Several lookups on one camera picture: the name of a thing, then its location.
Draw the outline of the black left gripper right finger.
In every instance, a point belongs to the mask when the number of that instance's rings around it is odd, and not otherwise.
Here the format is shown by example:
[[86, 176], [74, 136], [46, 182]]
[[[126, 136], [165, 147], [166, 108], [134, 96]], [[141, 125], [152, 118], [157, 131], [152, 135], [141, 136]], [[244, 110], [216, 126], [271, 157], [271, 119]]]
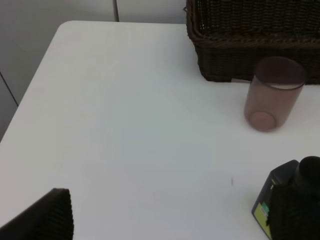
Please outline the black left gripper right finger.
[[276, 185], [267, 225], [273, 240], [319, 240], [320, 204], [287, 185]]

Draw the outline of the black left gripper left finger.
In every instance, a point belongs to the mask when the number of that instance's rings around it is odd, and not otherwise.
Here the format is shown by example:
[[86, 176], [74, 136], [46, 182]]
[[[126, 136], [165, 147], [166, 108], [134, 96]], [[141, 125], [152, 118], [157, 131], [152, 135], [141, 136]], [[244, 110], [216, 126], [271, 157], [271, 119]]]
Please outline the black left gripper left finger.
[[74, 219], [67, 188], [53, 188], [0, 228], [2, 240], [72, 240]]

